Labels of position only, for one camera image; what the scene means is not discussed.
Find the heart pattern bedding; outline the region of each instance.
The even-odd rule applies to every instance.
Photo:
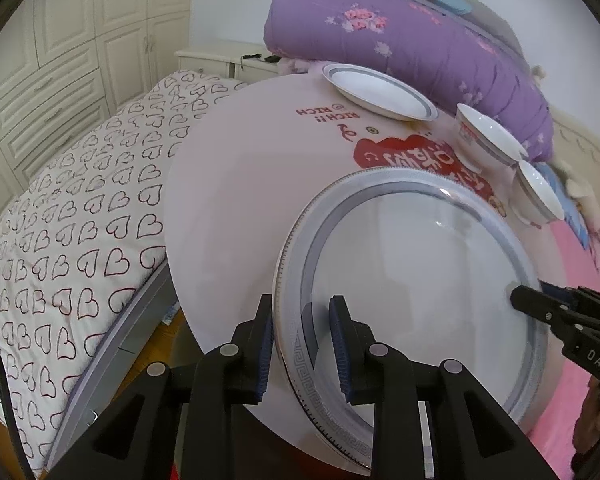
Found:
[[[100,339],[165,258],[161,199],[178,147],[243,86],[167,76],[56,156],[3,213],[0,354],[37,475]]]

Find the blue cloth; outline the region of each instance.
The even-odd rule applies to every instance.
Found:
[[[567,222],[571,230],[575,233],[582,246],[585,249],[589,249],[589,232],[587,231],[584,219],[576,208],[575,202],[567,195],[555,171],[545,162],[539,162],[538,164],[534,164],[534,166],[544,176],[544,179],[557,195],[560,205],[564,210],[564,221]]]

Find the white oval plate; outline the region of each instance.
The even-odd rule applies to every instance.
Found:
[[[353,320],[414,361],[458,359],[518,422],[547,343],[546,327],[510,306],[520,283],[538,288],[530,260],[474,193],[425,171],[361,171],[314,198],[284,245],[274,282],[276,346],[315,427],[370,467],[373,406],[349,406],[340,391],[330,298],[343,294]],[[430,478],[424,422],[422,429]]]
[[[332,63],[323,67],[322,74],[344,97],[370,112],[401,121],[438,118],[438,109],[424,95],[377,70]]]

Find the headboard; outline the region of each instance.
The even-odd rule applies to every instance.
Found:
[[[555,154],[586,178],[600,204],[600,138],[569,114],[551,107]]]

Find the human hand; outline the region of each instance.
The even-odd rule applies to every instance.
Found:
[[[585,454],[600,439],[600,381],[589,380],[589,392],[582,403],[580,417],[573,430],[573,447]]]

